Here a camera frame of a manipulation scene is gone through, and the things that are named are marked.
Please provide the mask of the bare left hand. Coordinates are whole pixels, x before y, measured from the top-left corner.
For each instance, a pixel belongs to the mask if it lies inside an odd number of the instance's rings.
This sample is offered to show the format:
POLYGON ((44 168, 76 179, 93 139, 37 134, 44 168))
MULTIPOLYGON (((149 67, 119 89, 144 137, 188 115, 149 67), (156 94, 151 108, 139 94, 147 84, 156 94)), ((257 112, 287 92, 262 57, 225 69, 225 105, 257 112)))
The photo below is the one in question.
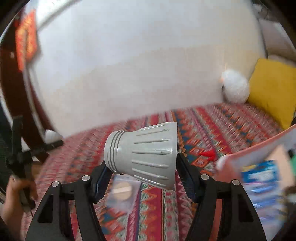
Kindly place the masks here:
POLYGON ((30 197, 38 199, 36 183, 27 179, 19 179, 14 175, 9 178, 6 187, 6 200, 1 211, 1 217, 8 227, 9 232, 16 240, 20 240, 20 231, 23 217, 23 207, 21 204, 20 193, 24 188, 30 191, 30 197))

